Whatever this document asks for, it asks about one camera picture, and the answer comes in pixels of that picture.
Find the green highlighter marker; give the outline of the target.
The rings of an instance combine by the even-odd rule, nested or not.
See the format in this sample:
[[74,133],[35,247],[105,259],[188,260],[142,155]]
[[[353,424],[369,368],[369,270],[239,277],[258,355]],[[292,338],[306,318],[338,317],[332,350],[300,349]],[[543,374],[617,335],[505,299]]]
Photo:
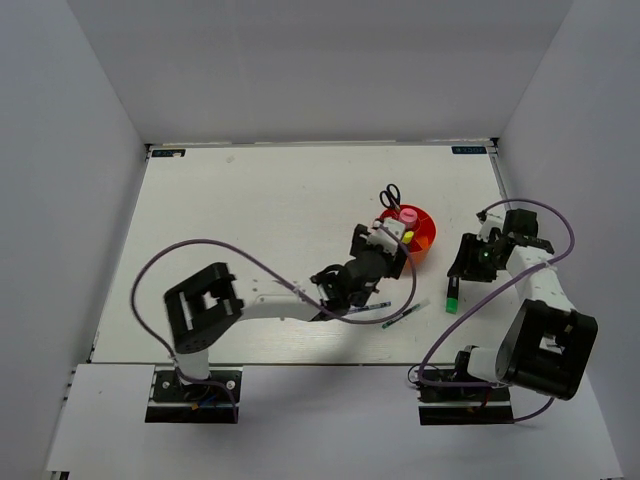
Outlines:
[[459,278],[450,277],[448,279],[445,311],[449,314],[456,314],[459,301]]

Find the yellow highlighter marker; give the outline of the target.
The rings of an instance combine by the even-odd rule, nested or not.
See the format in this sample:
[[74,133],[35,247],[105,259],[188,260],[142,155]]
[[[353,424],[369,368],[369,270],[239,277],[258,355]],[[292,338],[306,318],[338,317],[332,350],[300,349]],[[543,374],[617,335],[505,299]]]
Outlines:
[[413,231],[406,231],[402,237],[402,243],[405,245],[409,245],[414,238],[414,232]]

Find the pink glue bottle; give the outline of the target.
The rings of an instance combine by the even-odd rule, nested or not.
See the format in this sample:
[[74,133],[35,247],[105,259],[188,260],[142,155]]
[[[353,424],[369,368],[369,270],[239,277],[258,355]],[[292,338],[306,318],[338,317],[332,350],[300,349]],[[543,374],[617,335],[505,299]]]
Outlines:
[[418,220],[418,213],[414,209],[403,208],[398,213],[398,220],[407,228],[412,228]]

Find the black handled scissors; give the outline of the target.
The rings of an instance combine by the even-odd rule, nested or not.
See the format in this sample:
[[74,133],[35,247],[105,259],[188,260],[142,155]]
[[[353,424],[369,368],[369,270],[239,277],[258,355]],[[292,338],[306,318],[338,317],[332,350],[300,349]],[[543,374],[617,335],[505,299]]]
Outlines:
[[401,192],[394,183],[389,183],[379,192],[379,201],[385,209],[399,211],[401,208]]

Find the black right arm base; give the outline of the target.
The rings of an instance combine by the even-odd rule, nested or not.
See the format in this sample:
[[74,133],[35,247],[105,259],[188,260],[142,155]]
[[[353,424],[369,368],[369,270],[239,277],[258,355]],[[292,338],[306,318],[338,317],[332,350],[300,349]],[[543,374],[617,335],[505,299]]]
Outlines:
[[448,387],[444,382],[478,382],[466,371],[470,353],[459,351],[452,365],[429,364],[424,377],[437,382],[428,386],[419,381],[419,366],[407,372],[407,381],[418,392],[418,416],[421,426],[499,425],[514,420],[511,396],[507,388]]

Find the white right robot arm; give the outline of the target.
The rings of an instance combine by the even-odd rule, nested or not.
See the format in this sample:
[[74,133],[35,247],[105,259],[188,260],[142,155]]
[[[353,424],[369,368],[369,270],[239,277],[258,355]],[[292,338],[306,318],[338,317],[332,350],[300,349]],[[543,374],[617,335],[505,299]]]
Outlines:
[[469,345],[458,353],[453,390],[472,399],[491,383],[573,398],[595,343],[596,320],[565,295],[551,268],[554,249],[538,236],[535,212],[481,212],[478,218],[479,232],[463,235],[447,273],[446,310],[456,312],[461,282],[491,283],[501,271],[517,280],[521,306],[498,348]]

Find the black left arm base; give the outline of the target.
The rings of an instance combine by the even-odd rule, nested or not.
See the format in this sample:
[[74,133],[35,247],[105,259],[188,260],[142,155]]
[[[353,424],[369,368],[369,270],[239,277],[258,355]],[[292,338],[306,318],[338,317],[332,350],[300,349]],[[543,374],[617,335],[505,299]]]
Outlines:
[[173,369],[156,369],[145,412],[148,424],[236,424],[241,369],[212,369],[218,386],[184,384]]

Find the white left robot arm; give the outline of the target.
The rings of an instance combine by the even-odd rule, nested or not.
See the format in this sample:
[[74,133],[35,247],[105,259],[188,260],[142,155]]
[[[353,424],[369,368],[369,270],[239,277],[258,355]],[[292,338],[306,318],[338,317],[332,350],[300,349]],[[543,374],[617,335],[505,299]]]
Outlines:
[[364,307],[383,278],[397,279],[407,259],[398,245],[406,227],[387,218],[373,227],[357,225],[352,259],[333,264],[302,283],[254,281],[237,293],[236,277],[225,263],[213,263],[164,294],[171,327],[177,387],[199,399],[211,387],[208,349],[239,321],[284,318],[303,322],[327,321]]

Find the blue gel pen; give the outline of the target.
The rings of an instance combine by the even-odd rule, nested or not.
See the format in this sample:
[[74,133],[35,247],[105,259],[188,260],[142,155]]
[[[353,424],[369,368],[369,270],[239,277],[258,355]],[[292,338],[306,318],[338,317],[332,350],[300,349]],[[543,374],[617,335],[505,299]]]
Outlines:
[[385,309],[385,308],[390,307],[391,305],[392,305],[392,302],[386,301],[386,302],[379,302],[379,303],[364,305],[364,306],[361,306],[361,307],[352,307],[352,308],[350,308],[348,310],[347,314],[348,315],[353,315],[353,314],[358,314],[358,313],[362,313],[362,312]]

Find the green gel pen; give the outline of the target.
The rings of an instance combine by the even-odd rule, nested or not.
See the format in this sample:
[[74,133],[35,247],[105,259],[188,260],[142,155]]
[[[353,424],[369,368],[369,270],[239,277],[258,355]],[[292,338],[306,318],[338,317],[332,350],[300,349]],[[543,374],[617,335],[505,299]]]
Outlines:
[[392,325],[400,322],[402,319],[420,311],[421,309],[427,307],[430,305],[430,300],[429,299],[423,299],[419,302],[416,302],[415,304],[411,305],[410,307],[408,307],[406,310],[404,310],[402,313],[394,316],[393,318],[391,318],[390,320],[385,321],[382,325],[381,328],[383,330],[388,329],[389,327],[391,327]]

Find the right blue corner label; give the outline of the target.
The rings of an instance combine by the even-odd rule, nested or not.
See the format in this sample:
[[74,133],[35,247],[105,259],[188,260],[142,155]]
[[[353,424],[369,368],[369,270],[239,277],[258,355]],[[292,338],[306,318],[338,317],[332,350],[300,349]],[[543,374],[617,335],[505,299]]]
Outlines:
[[451,147],[454,155],[486,155],[487,149],[484,146],[458,145]]

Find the blue corner label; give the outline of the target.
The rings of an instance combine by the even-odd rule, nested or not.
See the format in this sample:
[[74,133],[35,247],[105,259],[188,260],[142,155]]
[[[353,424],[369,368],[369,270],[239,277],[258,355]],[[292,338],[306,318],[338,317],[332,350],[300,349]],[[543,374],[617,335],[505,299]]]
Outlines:
[[454,155],[486,155],[487,149],[484,146],[458,145],[451,147]]
[[185,149],[154,149],[151,151],[152,158],[181,158],[185,154]]

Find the left blue corner label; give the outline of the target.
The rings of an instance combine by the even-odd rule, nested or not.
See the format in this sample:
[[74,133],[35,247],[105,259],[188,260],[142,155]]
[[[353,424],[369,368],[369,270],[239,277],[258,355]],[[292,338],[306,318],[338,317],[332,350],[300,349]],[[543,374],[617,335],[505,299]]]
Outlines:
[[151,151],[152,158],[181,158],[185,154],[185,149],[154,149]]

